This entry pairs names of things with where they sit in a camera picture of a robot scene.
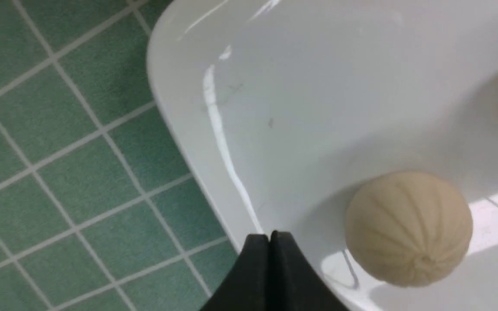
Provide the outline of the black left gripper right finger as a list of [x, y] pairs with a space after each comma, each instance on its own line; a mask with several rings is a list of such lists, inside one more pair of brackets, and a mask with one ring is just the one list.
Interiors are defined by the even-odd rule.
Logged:
[[271, 311], [347, 311], [306, 260], [289, 232], [274, 231], [269, 243]]

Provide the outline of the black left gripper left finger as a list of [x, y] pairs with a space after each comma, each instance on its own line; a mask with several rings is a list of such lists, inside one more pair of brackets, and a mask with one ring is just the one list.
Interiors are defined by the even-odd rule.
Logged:
[[265, 311], [268, 237], [250, 234], [230, 272], [202, 311]]

